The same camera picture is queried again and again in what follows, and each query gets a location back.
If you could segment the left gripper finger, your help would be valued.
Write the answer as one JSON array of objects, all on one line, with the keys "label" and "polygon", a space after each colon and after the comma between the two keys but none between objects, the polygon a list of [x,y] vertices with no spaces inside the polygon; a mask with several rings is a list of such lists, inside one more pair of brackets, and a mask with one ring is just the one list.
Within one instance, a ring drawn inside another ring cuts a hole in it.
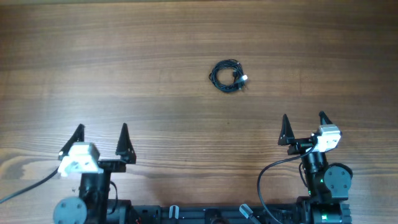
[{"label": "left gripper finger", "polygon": [[71,138],[65,143],[58,153],[59,157],[65,157],[68,155],[70,148],[75,142],[83,142],[85,138],[85,126],[79,124]]},{"label": "left gripper finger", "polygon": [[116,148],[116,155],[120,156],[121,160],[127,164],[136,163],[136,153],[134,152],[126,123],[123,123],[122,125],[121,134]]}]

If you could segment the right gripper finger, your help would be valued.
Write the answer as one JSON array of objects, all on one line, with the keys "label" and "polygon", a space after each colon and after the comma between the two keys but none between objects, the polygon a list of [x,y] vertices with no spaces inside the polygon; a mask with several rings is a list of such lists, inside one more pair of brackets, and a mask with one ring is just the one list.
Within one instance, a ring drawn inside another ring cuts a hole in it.
[{"label": "right gripper finger", "polygon": [[288,119],[288,116],[284,114],[282,117],[282,127],[280,131],[280,136],[277,143],[280,146],[286,146],[286,145],[291,145],[294,142],[295,142],[295,136],[292,127],[290,125],[290,121]]},{"label": "right gripper finger", "polygon": [[326,115],[326,113],[324,111],[319,112],[318,115],[320,117],[321,125],[332,124],[332,121],[329,119],[329,117]]}]

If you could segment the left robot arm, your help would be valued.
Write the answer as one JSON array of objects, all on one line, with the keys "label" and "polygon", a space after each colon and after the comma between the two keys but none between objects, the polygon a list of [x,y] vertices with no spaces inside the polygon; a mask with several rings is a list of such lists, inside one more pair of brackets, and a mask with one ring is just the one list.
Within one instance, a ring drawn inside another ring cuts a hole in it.
[{"label": "left robot arm", "polygon": [[81,175],[78,196],[59,201],[53,211],[55,224],[142,222],[130,200],[109,198],[110,188],[117,188],[111,174],[125,173],[128,164],[136,163],[126,123],[122,125],[115,155],[119,158],[101,160],[96,146],[85,141],[85,126],[79,124],[59,152],[61,163],[57,171],[63,177]]}]

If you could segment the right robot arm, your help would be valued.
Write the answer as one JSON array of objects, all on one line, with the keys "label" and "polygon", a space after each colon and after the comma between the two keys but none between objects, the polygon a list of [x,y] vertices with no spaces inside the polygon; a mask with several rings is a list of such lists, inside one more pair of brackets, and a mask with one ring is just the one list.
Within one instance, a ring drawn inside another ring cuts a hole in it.
[{"label": "right robot arm", "polygon": [[342,132],[324,112],[319,113],[320,125],[308,138],[296,138],[287,115],[282,117],[278,145],[288,146],[287,154],[298,155],[303,168],[307,197],[296,202],[299,223],[352,222],[348,200],[353,171],[342,163],[328,163],[327,152],[335,149]]}]

